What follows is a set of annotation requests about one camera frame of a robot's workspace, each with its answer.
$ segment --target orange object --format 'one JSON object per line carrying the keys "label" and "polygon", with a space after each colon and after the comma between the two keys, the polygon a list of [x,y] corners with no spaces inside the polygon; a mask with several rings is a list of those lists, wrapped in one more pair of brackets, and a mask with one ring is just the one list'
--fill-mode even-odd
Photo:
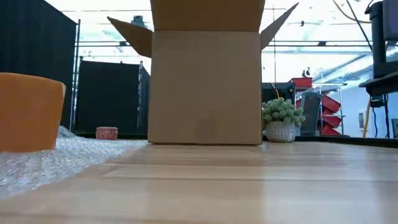
{"label": "orange object", "polygon": [[65,90],[46,78],[0,73],[0,152],[55,149]]}

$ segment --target backdrop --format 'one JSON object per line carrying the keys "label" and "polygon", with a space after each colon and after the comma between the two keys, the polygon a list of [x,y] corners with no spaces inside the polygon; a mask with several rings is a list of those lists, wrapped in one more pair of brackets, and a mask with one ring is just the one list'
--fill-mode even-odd
{"label": "backdrop", "polygon": [[69,127],[76,23],[44,0],[0,0],[0,72],[67,86],[61,124]]}
{"label": "backdrop", "polygon": [[100,126],[120,134],[146,134],[149,76],[142,65],[82,61],[78,79],[76,131]]}

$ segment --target open cardboard box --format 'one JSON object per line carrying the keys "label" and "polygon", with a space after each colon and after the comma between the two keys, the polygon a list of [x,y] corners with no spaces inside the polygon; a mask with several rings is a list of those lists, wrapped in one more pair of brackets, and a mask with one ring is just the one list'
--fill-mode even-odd
{"label": "open cardboard box", "polygon": [[261,50],[297,4],[259,34],[265,0],[151,0],[155,32],[108,18],[152,58],[148,140],[262,144]]}

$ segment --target white ceiling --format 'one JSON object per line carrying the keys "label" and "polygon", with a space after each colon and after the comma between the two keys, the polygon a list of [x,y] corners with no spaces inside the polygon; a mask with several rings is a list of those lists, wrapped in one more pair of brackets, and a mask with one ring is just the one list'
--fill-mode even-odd
{"label": "white ceiling", "polygon": [[[277,55],[272,54],[273,47],[268,47],[263,52],[263,67],[267,68],[263,72],[264,82],[268,80],[274,82],[275,71],[277,73],[276,81],[286,82],[292,77],[301,76],[302,70],[307,67],[310,67],[311,71],[315,73],[333,68],[364,52],[370,53],[367,47],[308,46],[317,45],[317,41],[321,40],[328,41],[328,45],[366,45],[357,23],[345,17],[335,6],[333,0],[268,0],[260,30],[265,29],[274,18],[277,19],[297,1],[300,2],[298,8],[275,37],[277,41],[275,44],[278,45],[276,47]],[[47,2],[74,21],[81,19],[80,40],[82,42],[123,40],[108,22],[107,16],[126,22],[131,21],[134,16],[144,16],[146,25],[153,29],[149,0],[47,0]],[[336,0],[336,2],[347,15],[352,17],[345,0]],[[369,2],[370,0],[350,0],[359,20],[369,21],[369,16],[364,15]],[[363,24],[363,27],[371,39],[370,24]],[[110,43],[82,43],[82,45],[88,44],[109,45]],[[143,60],[146,68],[150,68],[150,59],[138,56],[130,47],[81,47],[80,55],[90,56],[88,57],[90,60],[108,62],[138,63]]]}

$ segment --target white pot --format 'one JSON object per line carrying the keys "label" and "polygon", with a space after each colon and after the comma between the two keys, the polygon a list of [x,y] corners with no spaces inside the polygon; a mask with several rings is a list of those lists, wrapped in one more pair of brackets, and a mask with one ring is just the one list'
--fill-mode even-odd
{"label": "white pot", "polygon": [[285,124],[281,121],[273,121],[267,124],[266,136],[272,142],[294,142],[296,127],[294,124]]}

